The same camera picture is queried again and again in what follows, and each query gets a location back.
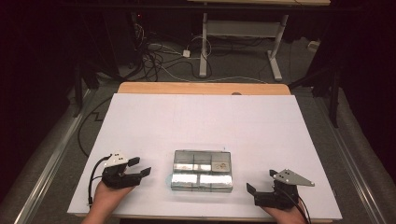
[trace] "human hand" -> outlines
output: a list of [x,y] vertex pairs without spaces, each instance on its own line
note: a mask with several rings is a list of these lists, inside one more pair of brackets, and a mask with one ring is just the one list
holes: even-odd
[[[298,205],[304,211],[302,207],[301,201],[299,201]],[[292,207],[288,210],[280,210],[277,208],[270,207],[262,207],[262,209],[271,215],[278,224],[305,224],[305,219],[297,209],[296,206]]]
[[111,189],[108,188],[105,183],[100,181],[96,187],[91,210],[84,218],[82,223],[105,223],[105,221],[120,204],[121,200],[133,189],[134,187],[125,189]]

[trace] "silver box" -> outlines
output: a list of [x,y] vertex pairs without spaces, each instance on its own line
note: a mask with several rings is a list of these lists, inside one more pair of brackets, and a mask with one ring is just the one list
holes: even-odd
[[171,188],[184,191],[231,192],[231,153],[176,150]]

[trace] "cable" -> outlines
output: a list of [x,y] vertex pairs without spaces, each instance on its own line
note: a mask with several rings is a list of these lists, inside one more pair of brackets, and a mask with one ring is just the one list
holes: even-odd
[[269,59],[269,63],[268,64],[266,64],[262,69],[260,69],[260,71],[258,72],[259,73],[259,78],[261,78],[262,76],[260,75],[260,72],[262,71],[262,70],[264,70],[266,67],[268,67],[268,65],[270,65],[271,64],[271,61],[273,60],[274,58],[272,58],[272,59]]
[[100,177],[102,177],[102,176],[101,176],[101,175],[96,176],[93,180],[95,180],[95,179],[97,179],[97,178],[100,178]]
[[283,189],[280,188],[274,188],[276,190],[279,190],[283,195],[285,195],[286,197],[288,197],[290,199],[290,201],[294,204],[294,206],[298,209],[298,211],[300,212],[300,214],[303,216],[304,221],[307,224],[311,224],[311,220],[308,221],[308,219],[306,218],[304,211],[301,209],[300,205],[298,205],[291,197],[290,195]]
[[88,155],[88,153],[84,150],[84,147],[82,146],[82,144],[81,144],[81,139],[80,139],[80,134],[81,134],[82,126],[84,126],[85,121],[87,121],[87,119],[88,119],[88,117],[89,117],[90,115],[94,114],[94,111],[95,111],[97,108],[99,108],[99,106],[101,106],[101,105],[103,105],[105,102],[111,100],[111,98],[112,98],[112,96],[108,97],[108,98],[105,99],[102,103],[100,103],[94,110],[92,110],[92,111],[87,115],[87,117],[85,117],[85,119],[81,122],[81,125],[80,125],[79,128],[78,128],[78,134],[77,134],[78,146],[79,146],[79,149],[81,150],[81,152],[82,152],[87,158],[89,157],[89,155]]
[[88,205],[90,206],[90,208],[91,208],[91,206],[92,206],[92,204],[93,204],[93,197],[92,197],[92,181],[94,180],[93,176],[95,175],[96,168],[99,166],[99,164],[100,164],[102,161],[107,161],[110,157],[111,157],[111,154],[110,154],[108,157],[103,157],[103,158],[100,159],[100,160],[95,164],[95,166],[93,167],[93,170],[92,170],[92,173],[91,173],[91,178],[90,178],[90,184],[88,185]]
[[[148,59],[146,59],[147,61],[151,62],[152,66],[145,66],[143,67],[143,71],[145,73],[144,78],[147,81],[152,81],[150,78],[151,77],[155,77],[154,82],[158,81],[158,70],[157,70],[157,65],[158,63],[161,63],[161,61],[157,60],[156,58],[154,58],[154,56],[156,56],[156,54],[151,55],[149,52],[147,52],[145,54],[146,57],[148,57]],[[153,75],[149,75],[149,73],[154,69],[154,74]]]
[[196,39],[198,39],[198,38],[201,38],[201,39],[205,40],[205,41],[207,42],[207,44],[209,44],[209,52],[207,53],[206,57],[209,56],[210,53],[212,52],[212,45],[210,44],[209,40],[207,40],[206,38],[204,38],[204,37],[198,35],[198,36],[196,36],[195,38],[193,38],[193,39],[190,41],[190,44],[192,44],[192,41],[194,41],[194,40],[196,40]]
[[221,38],[221,37],[218,37],[215,35],[209,35],[208,37],[211,37],[211,38],[214,38],[217,40],[221,40],[221,41],[225,41],[225,42],[229,42],[231,44],[236,44],[236,45],[242,46],[242,47],[235,48],[235,49],[243,49],[243,48],[247,48],[247,47],[257,47],[266,39],[265,37],[263,37],[263,38],[254,37],[253,41],[251,43],[246,44],[246,43],[242,43],[242,41],[247,41],[247,39],[242,39],[242,40],[239,40],[240,38],[239,39],[230,39],[230,38],[228,38],[228,36],[226,36],[226,38]]
[[163,44],[161,44],[161,45],[160,45],[160,44],[148,44],[148,47],[149,47],[150,45],[161,46],[159,49],[166,48],[166,49],[171,49],[171,50],[172,50],[171,52],[161,51],[161,53],[174,53],[174,54],[181,55],[181,53],[177,52],[175,49],[172,49],[172,48],[170,48],[170,47],[167,47],[167,46],[165,46],[165,45],[163,45]]
[[145,30],[143,29],[143,27],[141,25],[139,25],[137,23],[135,25],[139,28],[136,38],[139,39],[140,34],[142,34],[142,37],[140,38],[140,44],[137,46],[139,48],[143,44],[143,40],[145,39]]
[[161,66],[161,69],[163,69],[163,71],[165,71],[169,76],[171,76],[174,79],[180,80],[180,81],[185,81],[185,82],[191,82],[191,83],[205,83],[205,82],[216,82],[216,81],[222,81],[222,80],[227,80],[227,79],[235,79],[235,78],[242,78],[242,79],[249,79],[249,80],[254,80],[260,83],[265,83],[267,84],[267,82],[258,80],[256,78],[253,77],[224,77],[224,78],[218,78],[218,79],[211,79],[211,80],[205,80],[205,81],[191,81],[191,80],[187,80],[184,78],[180,78],[180,77],[175,77],[174,75],[172,75],[166,68]]
[[306,215],[308,216],[309,223],[311,223],[311,216],[309,216],[309,212],[308,212],[308,209],[306,208],[305,202],[304,202],[303,199],[300,197],[300,195],[298,196],[298,198],[299,198],[300,201],[303,203],[303,207],[304,207],[304,209],[305,209],[305,211],[306,211]]

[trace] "wooden table edge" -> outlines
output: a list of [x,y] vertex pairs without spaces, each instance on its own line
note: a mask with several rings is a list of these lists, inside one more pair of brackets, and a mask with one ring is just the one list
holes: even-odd
[[290,95],[290,90],[285,84],[123,82],[118,93]]

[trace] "white tabletop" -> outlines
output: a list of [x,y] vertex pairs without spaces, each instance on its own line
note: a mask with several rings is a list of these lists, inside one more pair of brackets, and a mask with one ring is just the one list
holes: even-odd
[[[231,152],[231,193],[172,191],[175,150]],[[340,219],[328,179],[291,95],[114,95],[68,213],[84,215],[93,166],[120,150],[140,163],[127,173],[151,174],[122,201],[117,217],[271,220],[256,207],[246,183],[272,192],[269,170],[289,168],[315,182],[298,187],[312,219]],[[96,175],[103,172],[99,166]],[[93,182],[94,191],[98,180]]]

